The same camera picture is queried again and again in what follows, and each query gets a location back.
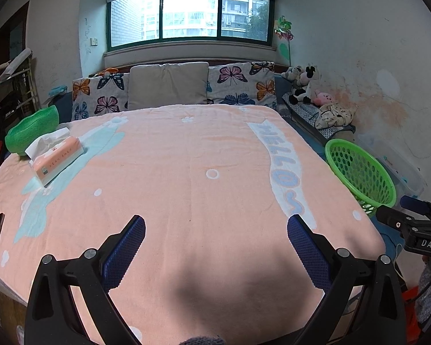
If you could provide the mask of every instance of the window sill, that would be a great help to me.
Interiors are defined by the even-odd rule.
[[[151,43],[104,54],[105,68],[163,62],[166,60],[218,59],[240,62],[276,60],[276,48],[252,43],[183,40]]]

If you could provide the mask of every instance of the silver bolt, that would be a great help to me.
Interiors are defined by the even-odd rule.
[[[337,250],[337,254],[343,258],[347,258],[350,256],[350,252],[348,251],[348,249],[345,249],[345,248],[339,248]]]
[[[391,259],[387,255],[382,255],[380,257],[380,260],[386,265],[391,263]]]
[[[47,254],[42,258],[42,263],[44,265],[47,265],[49,262],[51,262],[52,259],[53,259],[53,257],[51,255]]]
[[[95,249],[88,249],[83,255],[85,258],[87,259],[91,259],[96,255],[96,250]]]

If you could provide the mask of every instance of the tissue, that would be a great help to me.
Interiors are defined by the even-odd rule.
[[[83,154],[77,137],[70,136],[68,128],[40,136],[26,149],[36,177],[46,186],[69,164]]]

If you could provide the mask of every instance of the basket rim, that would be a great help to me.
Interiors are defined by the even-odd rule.
[[[383,204],[381,202],[375,201],[369,197],[367,197],[364,193],[362,193],[359,189],[357,189],[353,184],[350,183],[350,181],[345,177],[345,175],[343,175],[343,173],[340,171],[340,169],[337,167],[337,165],[335,164],[334,160],[332,159],[332,156],[330,155],[330,149],[331,147],[333,147],[334,145],[337,145],[339,143],[344,143],[344,144],[348,144],[351,145],[352,147],[354,147],[354,150],[359,151],[359,153],[364,153],[366,155],[368,155],[368,159],[369,161],[371,161],[371,163],[381,172],[385,172],[386,173],[386,177],[389,179],[389,185],[390,185],[390,193],[392,196],[391,201],[388,204]],[[362,201],[368,203],[369,205],[373,205],[374,207],[378,208],[381,205],[385,205],[388,207],[393,207],[394,204],[396,203],[396,198],[397,198],[397,194],[396,194],[396,189],[394,187],[394,183],[391,179],[391,177],[389,176],[388,172],[385,170],[385,168],[381,165],[381,163],[379,161],[377,161],[377,159],[371,155],[370,153],[366,152],[364,149],[362,149],[360,146],[357,146],[356,144],[352,143],[351,141],[348,140],[344,140],[344,139],[331,139],[327,142],[325,148],[324,148],[324,152],[327,158],[327,162],[330,166],[330,168],[332,169],[332,171],[337,175],[337,177],[341,180],[341,182],[343,184],[345,184],[345,186],[351,191],[353,192],[353,194],[355,194],[356,196],[358,196]]]

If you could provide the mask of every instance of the tissue package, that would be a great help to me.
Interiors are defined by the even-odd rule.
[[[83,154],[83,147],[77,137],[69,136],[33,161],[37,178],[46,186],[62,170]]]

